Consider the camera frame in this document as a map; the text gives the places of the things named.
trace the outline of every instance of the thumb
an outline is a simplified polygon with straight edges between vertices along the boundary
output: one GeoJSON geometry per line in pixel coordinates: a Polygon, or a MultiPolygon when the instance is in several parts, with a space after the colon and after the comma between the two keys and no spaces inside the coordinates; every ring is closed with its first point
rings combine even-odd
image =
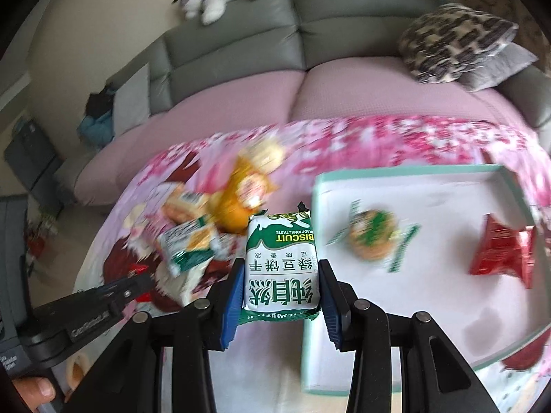
{"type": "Polygon", "coordinates": [[[56,390],[52,383],[44,377],[16,379],[13,385],[32,411],[56,397],[56,390]]]}

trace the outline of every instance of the blue gripper pad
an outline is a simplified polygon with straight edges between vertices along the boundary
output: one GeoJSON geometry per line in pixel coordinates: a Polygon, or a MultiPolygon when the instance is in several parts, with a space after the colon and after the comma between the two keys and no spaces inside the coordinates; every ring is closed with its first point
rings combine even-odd
{"type": "Polygon", "coordinates": [[[241,266],[235,278],[235,283],[228,297],[226,310],[222,317],[222,332],[220,334],[220,344],[222,349],[227,349],[230,342],[235,337],[235,331],[238,328],[239,316],[243,306],[243,286],[245,284],[245,267],[241,266]]]}
{"type": "Polygon", "coordinates": [[[331,295],[329,283],[327,283],[327,277],[322,267],[320,267],[320,296],[321,310],[325,319],[327,333],[329,334],[330,340],[335,343],[335,347],[340,349],[343,339],[341,315],[337,309],[337,303],[335,303],[331,295]]]}

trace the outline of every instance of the screw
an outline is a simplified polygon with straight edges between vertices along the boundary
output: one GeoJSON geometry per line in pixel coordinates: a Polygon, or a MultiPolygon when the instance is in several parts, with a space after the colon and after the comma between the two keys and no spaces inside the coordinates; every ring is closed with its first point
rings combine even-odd
{"type": "Polygon", "coordinates": [[[424,310],[417,312],[415,316],[420,322],[429,322],[432,319],[430,314],[428,312],[425,312],[424,310]]]}
{"type": "Polygon", "coordinates": [[[206,298],[199,298],[195,300],[194,306],[195,309],[203,310],[210,306],[210,301],[208,301],[206,298]]]}
{"type": "Polygon", "coordinates": [[[132,320],[137,323],[143,323],[146,322],[148,318],[149,315],[147,314],[147,312],[138,312],[134,314],[132,320]]]}
{"type": "Polygon", "coordinates": [[[371,305],[367,301],[367,299],[358,298],[356,301],[354,301],[354,307],[357,310],[368,310],[370,306],[371,305]]]}

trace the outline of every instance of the tray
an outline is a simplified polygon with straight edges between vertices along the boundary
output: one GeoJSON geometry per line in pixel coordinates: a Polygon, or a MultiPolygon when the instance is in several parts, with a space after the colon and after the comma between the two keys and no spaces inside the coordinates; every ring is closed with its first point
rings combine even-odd
{"type": "MultiPolygon", "coordinates": [[[[551,275],[541,237],[532,289],[511,276],[468,274],[487,213],[514,228],[534,224],[522,190],[503,166],[337,171],[319,175],[312,193],[318,258],[329,259],[337,279],[388,313],[430,312],[475,370],[513,354],[551,324],[551,275]],[[362,262],[345,242],[326,245],[346,226],[354,200],[362,201],[360,210],[389,209],[421,225],[400,272],[362,262]]],[[[347,395],[353,362],[354,353],[340,353],[329,341],[323,316],[305,321],[303,390],[347,395]]],[[[392,349],[392,385],[400,391],[398,349],[392,349]]]]}

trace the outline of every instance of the pink seat cover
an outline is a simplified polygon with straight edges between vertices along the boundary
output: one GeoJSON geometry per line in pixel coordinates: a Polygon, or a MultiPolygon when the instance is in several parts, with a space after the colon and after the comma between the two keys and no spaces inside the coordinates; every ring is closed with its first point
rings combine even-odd
{"type": "Polygon", "coordinates": [[[520,112],[490,88],[468,93],[461,84],[420,84],[399,57],[348,57],[312,68],[292,120],[376,114],[421,114],[486,120],[535,136],[520,112]]]}
{"type": "Polygon", "coordinates": [[[287,123],[304,75],[303,71],[272,71],[225,82],[184,99],[94,157],[76,182],[76,198],[85,205],[115,203],[139,170],[174,144],[287,123]]]}

